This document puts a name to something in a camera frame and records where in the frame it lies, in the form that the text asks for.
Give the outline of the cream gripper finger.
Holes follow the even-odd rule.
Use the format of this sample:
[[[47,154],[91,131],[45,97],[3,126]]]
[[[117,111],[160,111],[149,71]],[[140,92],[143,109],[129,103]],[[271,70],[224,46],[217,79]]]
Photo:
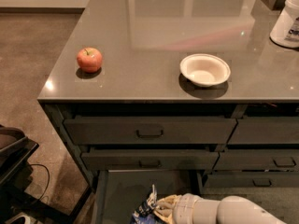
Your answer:
[[[170,209],[154,210],[153,213],[165,224],[173,224],[172,211]]]
[[[176,203],[179,201],[179,199],[180,199],[180,195],[169,195],[167,197],[160,199],[157,202],[157,205],[160,208],[173,208],[176,205]]]

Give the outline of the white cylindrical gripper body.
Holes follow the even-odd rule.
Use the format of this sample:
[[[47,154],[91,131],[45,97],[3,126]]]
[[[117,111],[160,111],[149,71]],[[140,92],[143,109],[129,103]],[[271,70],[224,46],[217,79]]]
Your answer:
[[[172,212],[175,224],[217,224],[219,201],[187,193],[179,197]]]

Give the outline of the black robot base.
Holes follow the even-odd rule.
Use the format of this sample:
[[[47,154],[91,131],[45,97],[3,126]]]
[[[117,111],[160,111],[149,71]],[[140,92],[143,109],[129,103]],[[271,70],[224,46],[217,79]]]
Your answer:
[[[39,148],[39,144],[31,140],[17,128],[0,127],[0,215],[1,224],[10,216],[10,207],[16,202],[24,211],[37,217],[47,217],[56,224],[74,224],[83,205],[92,190],[87,187],[78,199],[69,215],[42,203],[41,199],[21,191],[10,181],[22,168],[27,167],[27,160]]]

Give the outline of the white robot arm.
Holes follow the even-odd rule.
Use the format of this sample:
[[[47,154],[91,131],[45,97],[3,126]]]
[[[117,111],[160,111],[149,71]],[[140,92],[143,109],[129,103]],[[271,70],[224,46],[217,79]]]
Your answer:
[[[190,193],[160,199],[153,213],[167,224],[287,224],[239,196],[220,201]]]

